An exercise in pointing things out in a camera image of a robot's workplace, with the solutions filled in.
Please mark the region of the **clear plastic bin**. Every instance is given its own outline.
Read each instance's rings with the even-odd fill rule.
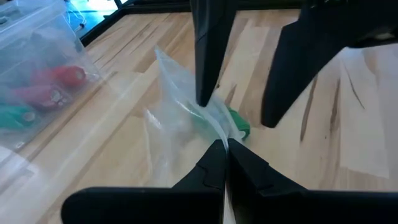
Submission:
[[[0,145],[19,149],[73,103],[98,71],[60,0],[0,6]]]

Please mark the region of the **clear plastic bag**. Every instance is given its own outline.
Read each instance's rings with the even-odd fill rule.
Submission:
[[[171,187],[184,177],[217,139],[228,150],[228,138],[240,141],[225,104],[212,96],[202,108],[195,101],[195,77],[159,48],[161,100],[145,110],[151,187]]]
[[[20,151],[100,76],[59,0],[0,5],[0,146]]]

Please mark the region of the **green object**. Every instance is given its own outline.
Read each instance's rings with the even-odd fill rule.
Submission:
[[[238,127],[238,131],[240,133],[240,138],[244,141],[250,135],[250,124],[243,119],[238,112],[232,110],[231,108],[227,107],[229,113],[233,121],[235,122],[236,127]],[[197,110],[193,107],[189,107],[192,113],[192,119],[194,120],[193,124],[197,130],[202,130],[201,134],[204,138],[212,139],[212,136],[217,136],[217,132],[210,127],[207,121],[205,121],[202,117],[200,117]]]
[[[241,139],[243,141],[246,140],[246,138],[248,138],[248,136],[250,135],[250,124],[245,119],[243,119],[235,110],[232,110],[231,108],[228,108],[228,110],[236,126],[238,127],[239,133],[241,134]]]
[[[36,120],[36,112],[27,106],[0,106],[0,128],[22,130],[31,127]]]

